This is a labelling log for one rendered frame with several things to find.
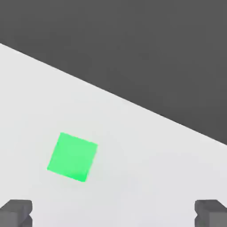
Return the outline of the small green cube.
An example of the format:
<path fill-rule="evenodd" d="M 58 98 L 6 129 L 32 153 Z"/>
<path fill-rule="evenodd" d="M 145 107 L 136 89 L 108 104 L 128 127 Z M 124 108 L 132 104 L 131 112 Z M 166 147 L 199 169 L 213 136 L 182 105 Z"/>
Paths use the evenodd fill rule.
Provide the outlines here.
<path fill-rule="evenodd" d="M 98 145 L 60 133 L 47 170 L 85 182 L 93 163 Z"/>

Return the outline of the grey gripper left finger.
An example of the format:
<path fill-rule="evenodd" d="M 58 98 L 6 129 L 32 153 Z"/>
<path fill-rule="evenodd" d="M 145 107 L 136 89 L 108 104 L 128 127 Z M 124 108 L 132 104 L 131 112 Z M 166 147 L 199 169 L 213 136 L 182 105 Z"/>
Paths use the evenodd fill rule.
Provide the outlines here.
<path fill-rule="evenodd" d="M 32 227 L 31 200 L 9 200 L 0 208 L 0 227 Z"/>

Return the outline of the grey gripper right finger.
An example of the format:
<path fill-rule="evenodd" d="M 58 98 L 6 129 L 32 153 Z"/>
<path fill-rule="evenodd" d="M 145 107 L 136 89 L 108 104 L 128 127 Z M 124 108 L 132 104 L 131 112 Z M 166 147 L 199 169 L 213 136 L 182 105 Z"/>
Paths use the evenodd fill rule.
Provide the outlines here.
<path fill-rule="evenodd" d="M 227 227 L 227 207 L 218 200 L 196 200 L 195 212 L 195 227 Z"/>

